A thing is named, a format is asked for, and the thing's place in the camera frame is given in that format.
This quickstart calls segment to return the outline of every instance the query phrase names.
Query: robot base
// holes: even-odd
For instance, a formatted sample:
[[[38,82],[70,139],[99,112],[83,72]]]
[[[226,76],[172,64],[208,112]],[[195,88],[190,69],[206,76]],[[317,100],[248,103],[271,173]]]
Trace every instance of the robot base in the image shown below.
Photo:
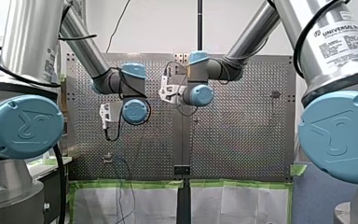
[[[43,224],[43,209],[43,184],[37,182],[28,194],[0,203],[0,224]]]
[[[43,224],[43,187],[25,161],[0,161],[0,224]]]

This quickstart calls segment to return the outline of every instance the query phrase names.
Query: green tape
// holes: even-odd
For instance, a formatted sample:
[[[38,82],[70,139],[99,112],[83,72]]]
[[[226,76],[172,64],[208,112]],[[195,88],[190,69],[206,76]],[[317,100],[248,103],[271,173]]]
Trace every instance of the green tape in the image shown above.
[[[289,198],[287,200],[287,224],[292,224],[292,210],[293,210],[293,184],[287,184],[289,187]]]
[[[219,187],[239,187],[250,189],[288,189],[288,184],[281,182],[259,182],[243,180],[190,180],[191,188],[219,188]]]
[[[76,189],[179,189],[183,181],[126,181],[123,180],[95,180],[95,181],[73,181],[70,183]]]
[[[290,166],[290,175],[303,175],[307,170],[305,164],[294,164]]]
[[[69,223],[73,224],[75,219],[75,194],[76,194],[76,186],[70,185],[69,188]]]
[[[118,189],[120,180],[93,180],[93,181],[71,181],[69,192],[69,216],[70,224],[74,223],[75,197],[79,189]],[[123,189],[179,189],[183,187],[183,181],[125,181],[122,180]]]

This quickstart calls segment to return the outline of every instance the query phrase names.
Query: silver robot arm segment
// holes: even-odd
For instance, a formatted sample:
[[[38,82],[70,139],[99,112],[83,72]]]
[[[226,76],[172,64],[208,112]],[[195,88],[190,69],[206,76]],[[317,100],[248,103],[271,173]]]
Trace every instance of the silver robot arm segment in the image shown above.
[[[213,99],[213,90],[207,86],[209,79],[228,82],[241,79],[243,67],[265,46],[279,22],[278,12],[264,2],[222,60],[208,58],[204,52],[193,52],[188,66],[188,85],[181,102],[206,106]]]
[[[238,80],[249,58],[282,21],[295,52],[295,69],[308,84],[298,127],[301,146],[320,169],[358,184],[358,24],[346,6],[349,1],[274,2],[262,4],[223,60],[192,53],[188,80]],[[194,94],[197,83],[190,84],[182,102],[194,105],[186,95]]]

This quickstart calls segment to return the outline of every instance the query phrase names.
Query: ur logo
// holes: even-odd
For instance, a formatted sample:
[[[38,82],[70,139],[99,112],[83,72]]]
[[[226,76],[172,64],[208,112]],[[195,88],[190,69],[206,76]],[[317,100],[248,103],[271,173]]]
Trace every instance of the ur logo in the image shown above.
[[[317,31],[314,33],[315,37],[318,37],[318,36],[321,35],[321,34],[322,34],[321,30],[317,30]]]
[[[312,123],[312,131],[320,135],[320,140],[328,145],[325,151],[331,156],[341,156],[348,151],[347,142],[350,139],[347,131],[354,130],[351,117],[353,113],[346,111],[326,119],[321,119]]]
[[[44,132],[48,132],[48,121],[52,115],[34,111],[21,111],[21,126],[15,143],[43,144],[48,141]]]

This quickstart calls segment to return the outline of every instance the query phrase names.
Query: metal pole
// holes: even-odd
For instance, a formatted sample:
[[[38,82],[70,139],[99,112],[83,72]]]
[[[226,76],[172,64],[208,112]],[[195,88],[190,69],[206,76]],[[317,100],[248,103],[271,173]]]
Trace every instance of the metal pole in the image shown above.
[[[202,0],[199,0],[198,50],[202,50]]]

